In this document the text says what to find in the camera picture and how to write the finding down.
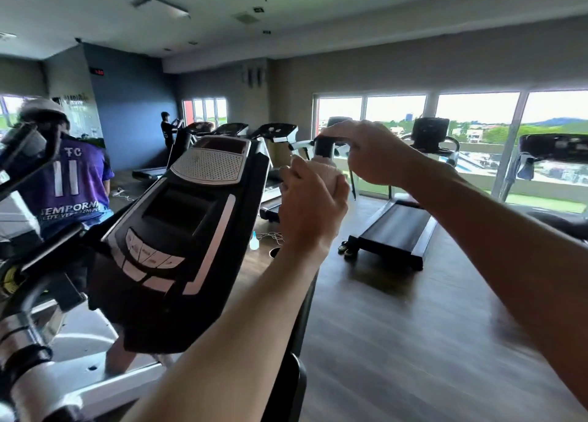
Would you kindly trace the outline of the black elliptical trainer console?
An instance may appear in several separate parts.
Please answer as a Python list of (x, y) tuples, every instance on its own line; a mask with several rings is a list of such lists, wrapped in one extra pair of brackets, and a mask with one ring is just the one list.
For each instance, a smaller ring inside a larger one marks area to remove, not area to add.
[(260, 144), (200, 138), (96, 244), (89, 307), (122, 330), (125, 350), (182, 353), (222, 314), (265, 190)]

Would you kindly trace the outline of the rectangular ceiling light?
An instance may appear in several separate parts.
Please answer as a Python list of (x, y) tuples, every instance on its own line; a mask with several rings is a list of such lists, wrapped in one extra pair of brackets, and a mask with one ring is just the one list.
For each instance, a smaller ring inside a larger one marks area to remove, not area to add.
[(190, 19), (190, 12), (176, 3), (167, 0), (132, 0), (130, 5), (142, 12), (148, 12), (170, 19)]

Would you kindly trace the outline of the person's right forearm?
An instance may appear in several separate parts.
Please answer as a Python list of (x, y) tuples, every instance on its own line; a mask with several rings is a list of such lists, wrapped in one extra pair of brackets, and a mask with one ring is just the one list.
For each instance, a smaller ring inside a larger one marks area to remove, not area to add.
[(437, 219), (588, 410), (588, 245), (417, 155), (399, 184)]

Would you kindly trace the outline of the black treadmill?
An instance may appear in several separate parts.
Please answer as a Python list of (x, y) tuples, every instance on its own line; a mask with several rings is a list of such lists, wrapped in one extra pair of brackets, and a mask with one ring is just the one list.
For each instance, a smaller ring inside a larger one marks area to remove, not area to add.
[[(410, 147), (426, 154), (441, 156), (455, 168), (459, 159), (460, 142), (448, 134), (450, 120), (437, 117), (416, 119), (410, 134), (400, 136), (411, 140)], [(415, 199), (395, 194), (387, 187), (387, 202), (361, 227), (361, 232), (350, 234), (348, 241), (361, 250), (379, 255), (413, 271), (423, 270), (424, 256), (437, 221)]]
[(243, 137), (247, 136), (249, 125), (242, 122), (224, 123), (215, 129), (212, 136)]
[[(251, 140), (258, 141), (258, 149), (268, 158), (271, 158), (267, 142), (291, 145), (295, 143), (297, 132), (297, 125), (289, 123), (267, 123), (251, 131), (247, 137)], [(266, 204), (281, 198), (281, 183), (279, 169), (274, 168), (273, 163), (270, 161), (259, 209), (260, 218), (270, 223), (279, 223), (279, 208), (281, 203), (276, 203), (271, 206), (267, 206)]]
[(132, 171), (132, 177), (139, 181), (157, 181), (171, 165), (185, 152), (192, 144), (203, 136), (209, 135), (214, 124), (209, 121), (196, 121), (189, 125), (180, 126), (175, 134), (175, 140), (169, 152), (168, 161), (163, 167), (139, 169)]

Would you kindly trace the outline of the person's left forearm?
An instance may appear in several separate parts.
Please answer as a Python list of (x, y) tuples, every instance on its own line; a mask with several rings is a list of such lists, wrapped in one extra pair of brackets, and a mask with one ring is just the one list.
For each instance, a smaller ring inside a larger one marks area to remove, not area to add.
[(329, 245), (286, 243), (260, 277), (120, 422), (261, 422)]

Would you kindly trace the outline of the spray bottle with black head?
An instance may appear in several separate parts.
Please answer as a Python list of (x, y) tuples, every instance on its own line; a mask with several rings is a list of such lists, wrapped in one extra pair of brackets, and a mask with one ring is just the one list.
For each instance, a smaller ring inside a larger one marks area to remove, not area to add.
[(312, 140), (301, 140), (288, 144), (293, 155), (300, 156), (307, 165), (327, 184), (336, 181), (341, 171), (334, 164), (335, 139), (319, 136)]

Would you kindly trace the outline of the grey elliptical trainer frame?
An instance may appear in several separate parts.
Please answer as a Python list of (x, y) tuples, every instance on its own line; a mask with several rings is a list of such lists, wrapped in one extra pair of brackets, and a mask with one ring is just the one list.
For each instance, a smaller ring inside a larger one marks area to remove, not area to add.
[(71, 333), (60, 336), (66, 315), (90, 316), (116, 336), (99, 311), (67, 277), (91, 249), (86, 229), (74, 223), (48, 240), (40, 238), (36, 218), (17, 201), (17, 188), (58, 159), (61, 132), (44, 137), (34, 122), (24, 122), (0, 142), (0, 174), (19, 155), (33, 158), (26, 171), (0, 183), (0, 227), (7, 232), (7, 256), (0, 249), (0, 274), (24, 274), (24, 281), (0, 309), (0, 378), (9, 386), (9, 403), (0, 400), (0, 422), (90, 422), (150, 391), (173, 363), (153, 360), (118, 375), (106, 373), (107, 336)]

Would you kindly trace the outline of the person's right hand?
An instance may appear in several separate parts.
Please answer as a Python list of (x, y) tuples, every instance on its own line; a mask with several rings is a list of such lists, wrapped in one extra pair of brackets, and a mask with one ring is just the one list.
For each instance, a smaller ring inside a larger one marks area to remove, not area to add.
[(400, 188), (408, 187), (411, 175), (426, 159), (378, 122), (373, 122), (373, 150), (348, 152), (349, 169), (360, 178)]

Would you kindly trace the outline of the black exercise machine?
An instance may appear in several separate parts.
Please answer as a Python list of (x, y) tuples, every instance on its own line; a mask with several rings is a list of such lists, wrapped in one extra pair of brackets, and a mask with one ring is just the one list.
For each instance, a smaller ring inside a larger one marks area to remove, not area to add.
[[(534, 164), (543, 161), (587, 164), (588, 135), (547, 133), (521, 136), (518, 140), (518, 150), (510, 162), (499, 193), (499, 200), (506, 202), (517, 179), (531, 181), (534, 177)], [(588, 211), (583, 215), (572, 216), (569, 213), (527, 208), (525, 213), (588, 245)]]

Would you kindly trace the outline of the person's left hand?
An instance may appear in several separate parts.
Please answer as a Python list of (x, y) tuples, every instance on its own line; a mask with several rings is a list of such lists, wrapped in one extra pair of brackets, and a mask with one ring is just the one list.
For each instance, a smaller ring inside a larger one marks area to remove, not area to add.
[(298, 254), (326, 257), (347, 214), (348, 201), (349, 195), (346, 202), (340, 195), (337, 201), (287, 203), (282, 196), (279, 218), (283, 247)]

